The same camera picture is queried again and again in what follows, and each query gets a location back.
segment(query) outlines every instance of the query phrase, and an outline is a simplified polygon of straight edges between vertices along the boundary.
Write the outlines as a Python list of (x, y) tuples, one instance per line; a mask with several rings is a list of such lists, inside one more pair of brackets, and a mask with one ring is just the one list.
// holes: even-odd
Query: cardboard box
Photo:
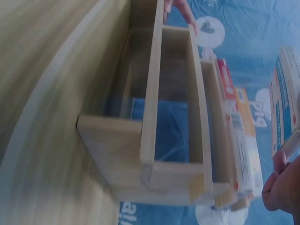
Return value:
[(233, 133), (239, 199), (260, 197), (263, 177), (256, 143), (256, 132), (252, 121), (249, 100), (245, 89), (235, 88), (225, 60), (217, 60), (225, 97), (227, 113), (230, 115)]
[(300, 60), (294, 48), (281, 47), (269, 90), (272, 156), (282, 150), (289, 158), (300, 146)]

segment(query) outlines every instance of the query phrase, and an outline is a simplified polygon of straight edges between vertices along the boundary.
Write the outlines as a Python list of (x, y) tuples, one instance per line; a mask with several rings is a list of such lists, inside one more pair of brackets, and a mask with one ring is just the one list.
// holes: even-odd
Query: wooden divider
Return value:
[(158, 112), (158, 89), (163, 34), (164, 1), (157, 0), (154, 21), (151, 55), (148, 71), (145, 109), (142, 125), (140, 161), (144, 165), (152, 165), (155, 154), (156, 125)]
[(215, 199), (215, 206), (223, 208), (237, 202), (236, 172), (233, 155), (232, 128), (230, 118), (225, 110), (224, 96), (221, 92), (221, 83), (218, 77), (215, 62), (206, 64), (204, 72), (205, 93), (208, 97), (212, 115), (212, 129), (214, 135), (214, 167), (217, 182), (230, 183), (230, 190)]

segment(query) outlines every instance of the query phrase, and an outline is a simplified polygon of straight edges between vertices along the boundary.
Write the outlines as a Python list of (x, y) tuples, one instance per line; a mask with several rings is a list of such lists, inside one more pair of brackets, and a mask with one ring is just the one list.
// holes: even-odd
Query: person's hand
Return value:
[(296, 221), (300, 217), (300, 156), (286, 161), (285, 153), (278, 151), (273, 158), (274, 172), (262, 190), (262, 199), (269, 211), (283, 210)]
[(197, 35), (199, 33), (199, 29), (187, 0), (165, 0), (164, 23), (171, 12), (172, 5), (174, 5), (180, 11), (187, 23), (193, 25), (195, 34)]

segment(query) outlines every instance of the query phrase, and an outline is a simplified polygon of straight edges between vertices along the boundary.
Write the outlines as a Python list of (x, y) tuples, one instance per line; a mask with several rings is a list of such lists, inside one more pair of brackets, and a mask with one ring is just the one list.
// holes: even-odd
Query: blue plastic sheet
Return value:
[[(200, 23), (201, 32), (212, 35), (217, 42), (213, 51), (218, 58), (226, 59), (233, 83), (246, 89), (249, 101), (262, 102), (265, 126), (255, 127), (259, 149), (262, 177), (265, 182), (273, 171), (271, 160), (271, 120), (268, 85), (279, 49), (290, 45), (300, 50), (300, 1), (298, 0), (193, 0), (189, 1), (196, 19), (204, 16), (216, 18), (222, 28)], [(172, 7), (168, 25), (187, 27), (179, 11)], [(199, 53), (205, 43), (200, 43)], [(133, 117), (143, 116), (143, 100), (135, 101)], [(251, 107), (252, 117), (257, 119), (256, 108)], [(181, 103), (160, 102), (158, 104), (156, 160), (188, 161), (187, 106)], [(125, 219), (130, 208), (131, 220)], [(197, 207), (169, 207), (122, 202), (119, 224), (122, 225), (198, 225)], [(289, 225), (291, 215), (269, 212), (262, 199), (252, 201), (246, 225)]]

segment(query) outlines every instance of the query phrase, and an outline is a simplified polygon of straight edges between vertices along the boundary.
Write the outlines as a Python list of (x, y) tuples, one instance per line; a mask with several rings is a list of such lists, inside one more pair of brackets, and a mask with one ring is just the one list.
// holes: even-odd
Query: light wood surface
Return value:
[(154, 161), (156, 123), (158, 114), (158, 90), (160, 74), (160, 57), (163, 34), (164, 1), (157, 0), (153, 38), (148, 70), (148, 80), (143, 115), (140, 161), (151, 165)]
[(126, 201), (132, 199), (133, 202), (160, 204), (160, 205), (209, 205), (214, 206), (214, 198), (230, 189), (229, 184), (214, 183), (214, 192), (207, 192), (198, 196), (196, 199), (190, 199), (190, 191), (185, 188), (173, 189), (157, 189), (149, 191), (147, 187), (132, 188), (125, 186), (112, 185), (112, 191), (115, 193), (117, 199)]
[(5, 2), (0, 224), (115, 225), (119, 203), (75, 122), (103, 105), (128, 32), (129, 2)]
[(200, 64), (195, 32), (189, 25), (189, 39), (187, 42), (187, 106), (188, 106), (188, 133), (190, 162), (203, 164), (203, 191), (211, 192), (212, 170), (210, 151), (210, 131), (208, 126), (207, 106), (203, 75)]
[(81, 115), (77, 129), (109, 185), (140, 186), (141, 121)]
[(236, 203), (236, 172), (233, 155), (232, 129), (229, 116), (226, 116), (224, 96), (215, 63), (205, 62), (203, 70), (204, 86), (212, 116), (213, 156), (217, 182), (228, 182), (231, 189), (215, 199), (216, 207), (223, 208)]

